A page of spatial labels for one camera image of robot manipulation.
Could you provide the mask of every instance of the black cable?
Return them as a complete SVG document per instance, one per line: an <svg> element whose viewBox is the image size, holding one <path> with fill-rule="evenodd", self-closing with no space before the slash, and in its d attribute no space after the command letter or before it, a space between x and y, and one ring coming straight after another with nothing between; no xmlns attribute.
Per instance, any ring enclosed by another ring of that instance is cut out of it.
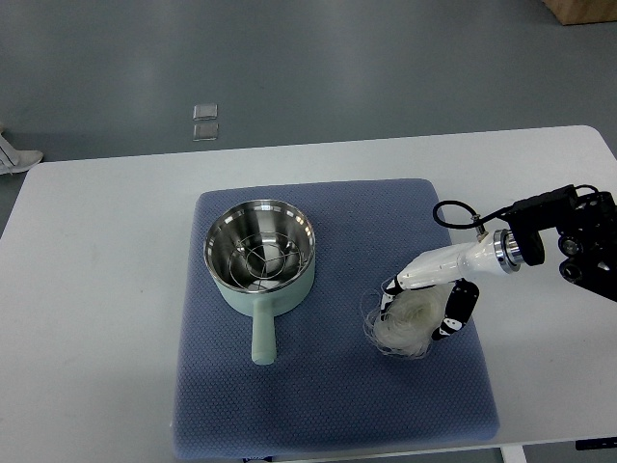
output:
<svg viewBox="0 0 617 463"><path fill-rule="evenodd" d="M450 224L450 223L445 222L444 220L442 220L439 217L439 215L438 215L439 210L444 205L458 205L459 207L462 207L464 210L469 212L471 214L471 216L478 215L478 214L477 214L477 212L475 210L473 210L473 207L471 207L470 205L465 204L465 203L463 203L461 201L455 201L455 200L439 201L437 204L435 204L435 207L433 207L433 220L435 220L435 222L440 224L442 227L446 227L448 229L454 229L454 230L474 229L475 227L478 227L480 225L486 224L490 220L493 220L493 219L496 219L496 218L500 218L500 215L504 214L505 212L507 212L508 210L510 210L512 208L511 205L508 205L507 207L502 207L500 210L496 210L495 212L487 215L486 217L482 217L482 218L480 218L478 220L475 220L475 221L471 222L470 224Z"/></svg>
<svg viewBox="0 0 617 463"><path fill-rule="evenodd" d="M600 190L596 188L594 185L587 185L586 183L583 183L582 185L575 186L575 190L579 190L581 188L589 188L594 193L600 193Z"/></svg>

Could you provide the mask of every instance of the white object on floor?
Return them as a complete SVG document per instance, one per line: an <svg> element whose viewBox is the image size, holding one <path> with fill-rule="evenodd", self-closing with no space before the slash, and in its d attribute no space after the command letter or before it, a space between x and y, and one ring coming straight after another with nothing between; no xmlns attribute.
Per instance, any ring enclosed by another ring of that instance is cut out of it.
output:
<svg viewBox="0 0 617 463"><path fill-rule="evenodd" d="M527 463L523 446L503 446L501 458L503 458L503 463Z"/></svg>
<svg viewBox="0 0 617 463"><path fill-rule="evenodd" d="M4 125L0 123L0 133ZM42 160L42 152L35 150L16 150L0 135L0 175L19 174L32 169Z"/></svg>

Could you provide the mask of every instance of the blue textured mat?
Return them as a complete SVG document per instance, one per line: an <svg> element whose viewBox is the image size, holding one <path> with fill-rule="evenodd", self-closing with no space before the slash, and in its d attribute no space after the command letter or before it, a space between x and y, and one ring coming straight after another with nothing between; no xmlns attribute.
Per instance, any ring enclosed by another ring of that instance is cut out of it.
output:
<svg viewBox="0 0 617 463"><path fill-rule="evenodd" d="M277 361L251 362L252 319L230 308L203 262L214 220L253 199L306 213L317 245L307 299L275 318ZM224 190L198 200L174 410L179 458L250 457L490 439L498 420L475 327L419 361L387 357L362 330L368 289L449 244L422 179Z"/></svg>

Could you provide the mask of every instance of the pot handle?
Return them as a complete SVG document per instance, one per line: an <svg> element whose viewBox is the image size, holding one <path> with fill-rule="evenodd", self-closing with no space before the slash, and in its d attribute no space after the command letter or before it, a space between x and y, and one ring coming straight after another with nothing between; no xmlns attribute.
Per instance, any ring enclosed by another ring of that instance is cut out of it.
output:
<svg viewBox="0 0 617 463"><path fill-rule="evenodd" d="M276 358L277 338L274 332L272 303L257 299L253 306L251 359L257 365L270 365Z"/></svg>

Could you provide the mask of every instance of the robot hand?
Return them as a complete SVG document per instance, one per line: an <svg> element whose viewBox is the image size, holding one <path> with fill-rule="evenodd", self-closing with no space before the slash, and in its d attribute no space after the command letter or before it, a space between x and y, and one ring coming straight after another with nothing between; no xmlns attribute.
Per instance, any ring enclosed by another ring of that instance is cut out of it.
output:
<svg viewBox="0 0 617 463"><path fill-rule="evenodd" d="M593 192L578 196L580 188ZM446 204L466 208L473 222L447 224L438 215ZM608 192L589 185L569 185L518 201L483 219L466 204L444 201L433 209L433 218L453 229L476 228L478 242L427 251L414 259L384 289L382 319L388 316L390 304L400 292L456 282L442 326L436 329L433 339L460 330L469 320L479 294L467 280L485 273L507 275L518 271L522 263L543 263L544 247L538 231L553 227L560 234L559 249L567 257L559 266L564 279L617 302L617 207ZM510 229L486 233L483 224L494 218L506 221Z"/></svg>

